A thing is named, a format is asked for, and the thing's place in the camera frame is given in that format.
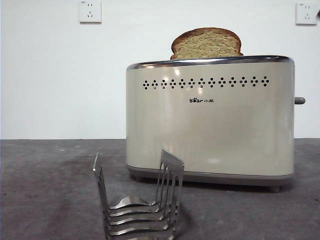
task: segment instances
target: toaster base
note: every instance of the toaster base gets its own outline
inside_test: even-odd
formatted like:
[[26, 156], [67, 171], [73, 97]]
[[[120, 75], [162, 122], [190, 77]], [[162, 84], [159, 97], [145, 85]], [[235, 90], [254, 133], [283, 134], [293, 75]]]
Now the toaster base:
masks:
[[[157, 169], [140, 168], [129, 165], [127, 165], [127, 168], [129, 173], [135, 178], [158, 178]], [[293, 176], [293, 173], [280, 176], [259, 176], [185, 171], [183, 174], [183, 181], [211, 184], [279, 187], [289, 184]]]

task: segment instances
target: toast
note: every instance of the toast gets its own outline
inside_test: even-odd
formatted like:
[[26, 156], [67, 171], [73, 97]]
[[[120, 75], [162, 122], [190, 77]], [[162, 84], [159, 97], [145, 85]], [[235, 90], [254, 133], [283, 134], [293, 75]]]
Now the toast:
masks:
[[203, 27], [178, 36], [171, 45], [170, 59], [206, 59], [242, 56], [240, 38], [232, 31]]

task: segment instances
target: electrical socket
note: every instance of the electrical socket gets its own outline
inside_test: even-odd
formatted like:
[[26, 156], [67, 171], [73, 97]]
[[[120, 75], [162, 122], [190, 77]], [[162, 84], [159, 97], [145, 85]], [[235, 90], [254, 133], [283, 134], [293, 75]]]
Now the electrical socket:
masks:
[[101, 1], [85, 0], [79, 2], [78, 18], [80, 23], [101, 23]]
[[316, 15], [319, 11], [319, 4], [313, 2], [299, 2], [295, 5], [296, 25], [317, 25]]

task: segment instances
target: cream toaster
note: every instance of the cream toaster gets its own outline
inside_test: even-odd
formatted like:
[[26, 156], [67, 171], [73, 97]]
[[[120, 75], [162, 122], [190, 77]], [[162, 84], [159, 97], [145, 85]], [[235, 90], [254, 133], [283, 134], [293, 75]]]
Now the cream toaster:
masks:
[[157, 178], [166, 149], [184, 161], [185, 181], [278, 191], [294, 174], [294, 71], [291, 58], [275, 55], [130, 65], [130, 174]]

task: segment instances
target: toaster foot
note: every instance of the toaster foot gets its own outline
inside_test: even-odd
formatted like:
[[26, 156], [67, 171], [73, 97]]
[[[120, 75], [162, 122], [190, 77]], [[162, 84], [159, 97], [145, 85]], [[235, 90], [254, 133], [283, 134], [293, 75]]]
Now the toaster foot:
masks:
[[280, 186], [270, 186], [269, 190], [272, 193], [278, 193], [280, 191]]
[[135, 176], [135, 175], [133, 175], [133, 174], [131, 174], [130, 175], [131, 176], [131, 178], [133, 179], [133, 180], [135, 180], [136, 182], [143, 182], [144, 180], [145, 180], [145, 178], [143, 177], [143, 176]]

